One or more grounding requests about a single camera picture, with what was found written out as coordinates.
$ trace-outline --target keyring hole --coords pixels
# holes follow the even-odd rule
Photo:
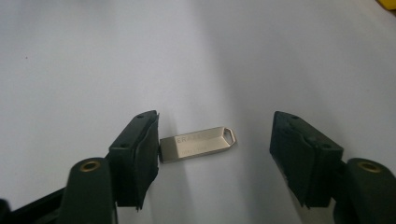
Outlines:
[[[96,170],[99,166],[99,161],[87,161],[79,167],[79,170],[81,172],[90,172]]]
[[[358,163],[359,167],[365,171],[371,172],[371,173],[380,173],[381,168],[379,168],[377,165],[368,162],[368,161],[361,161]]]
[[[231,136],[231,132],[229,130],[224,130],[223,134],[224,140],[229,144],[233,144],[233,137]]]

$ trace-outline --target white background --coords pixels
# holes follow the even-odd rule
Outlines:
[[[238,145],[162,165],[120,223],[332,223],[300,209],[269,154],[307,120],[395,173],[396,17],[375,0],[0,2],[0,197],[13,209],[104,157],[135,115],[160,138],[227,126]]]

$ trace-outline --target white table surface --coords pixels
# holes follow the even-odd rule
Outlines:
[[[13,209],[104,157],[156,109],[160,138],[227,126],[238,145],[161,164],[120,223],[332,223],[269,154],[275,111],[396,172],[396,17],[375,0],[0,1],[0,197]]]

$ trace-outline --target yellow object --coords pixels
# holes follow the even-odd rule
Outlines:
[[[387,10],[396,9],[396,0],[377,0]]]

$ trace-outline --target metal usb drive casing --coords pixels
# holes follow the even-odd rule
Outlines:
[[[227,141],[225,134],[230,135]],[[179,161],[228,149],[236,142],[233,130],[225,127],[186,133],[160,140],[161,162]]]

